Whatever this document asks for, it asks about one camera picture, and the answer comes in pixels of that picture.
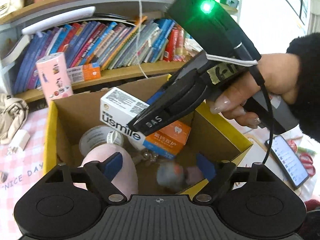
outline crosshair symbol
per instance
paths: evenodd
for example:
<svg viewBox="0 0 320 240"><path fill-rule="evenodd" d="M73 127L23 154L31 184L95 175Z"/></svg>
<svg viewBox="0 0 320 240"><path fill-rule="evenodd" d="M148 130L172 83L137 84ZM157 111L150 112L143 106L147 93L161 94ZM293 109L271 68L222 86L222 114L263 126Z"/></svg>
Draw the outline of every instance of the crosshair symbol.
<svg viewBox="0 0 320 240"><path fill-rule="evenodd" d="M165 200L163 198L157 198L155 201L157 201L158 203L162 203Z"/></svg>

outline black fuzzy sleeve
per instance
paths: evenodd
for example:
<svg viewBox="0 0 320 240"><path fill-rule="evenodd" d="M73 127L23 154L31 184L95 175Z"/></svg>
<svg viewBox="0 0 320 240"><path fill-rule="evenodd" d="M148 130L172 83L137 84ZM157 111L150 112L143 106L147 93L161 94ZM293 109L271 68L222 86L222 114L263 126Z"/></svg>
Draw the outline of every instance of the black fuzzy sleeve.
<svg viewBox="0 0 320 240"><path fill-rule="evenodd" d="M294 39L287 53L300 58L298 97L289 107L303 133L320 142L320 33Z"/></svg>

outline hand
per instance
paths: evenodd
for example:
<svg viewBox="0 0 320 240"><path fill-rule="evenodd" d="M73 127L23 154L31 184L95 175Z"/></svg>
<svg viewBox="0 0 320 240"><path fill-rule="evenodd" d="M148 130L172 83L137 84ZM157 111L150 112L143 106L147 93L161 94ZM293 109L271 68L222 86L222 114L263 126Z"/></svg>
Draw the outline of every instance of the hand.
<svg viewBox="0 0 320 240"><path fill-rule="evenodd" d="M271 93L281 95L287 104L294 104L297 98L297 80L300 71L299 57L294 54L264 54L258 62L258 69ZM215 102L208 101L213 114L222 112L229 120L235 119L239 125L257 129L261 123L257 114L246 112L242 105L260 90L249 72L237 79Z"/></svg>

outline purple book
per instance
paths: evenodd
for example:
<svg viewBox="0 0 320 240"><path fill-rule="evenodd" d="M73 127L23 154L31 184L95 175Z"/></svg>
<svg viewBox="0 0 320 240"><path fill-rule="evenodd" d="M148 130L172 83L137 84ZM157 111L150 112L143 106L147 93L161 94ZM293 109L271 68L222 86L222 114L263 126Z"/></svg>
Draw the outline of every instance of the purple book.
<svg viewBox="0 0 320 240"><path fill-rule="evenodd" d="M47 48L49 47L50 42L52 41L54 35L57 33L58 30L59 30L59 28L55 27L53 29L53 31L48 31L48 33L49 32L51 32L51 33L49 34L49 38L45 42L45 45L44 45L44 47L43 47L38 59L41 59L42 57L44 57L44 54L45 54ZM37 67L35 65L34 68L33 68L33 73L31 75L31 78L30 78L29 83L28 83L28 89L35 89L36 88L36 83L37 83L38 78L39 78L38 71L37 71Z"/></svg>

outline white cable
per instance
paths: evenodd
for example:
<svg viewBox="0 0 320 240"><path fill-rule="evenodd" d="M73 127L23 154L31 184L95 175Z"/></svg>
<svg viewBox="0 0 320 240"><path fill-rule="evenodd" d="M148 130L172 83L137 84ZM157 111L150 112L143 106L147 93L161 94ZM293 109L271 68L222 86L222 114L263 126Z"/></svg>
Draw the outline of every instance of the white cable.
<svg viewBox="0 0 320 240"><path fill-rule="evenodd" d="M136 57L138 61L138 66L142 72L142 74L145 76L145 78L148 78L148 76L145 74L143 71L141 65L140 65L140 60L139 60L139 55L138 55L138 50L139 50L139 39L140 39L140 33L141 33L141 24L142 24L142 3L141 0L138 0L139 2L139 27L138 27L138 34L137 34L137 39L136 39Z"/></svg>
<svg viewBox="0 0 320 240"><path fill-rule="evenodd" d="M231 63L231 64L244 66L244 67L251 67L253 65L258 65L257 60L240 60L240 59L236 59L236 58L221 57L221 56L210 55L210 54L206 54L206 56L207 56L208 60L226 62L226 63Z"/></svg>

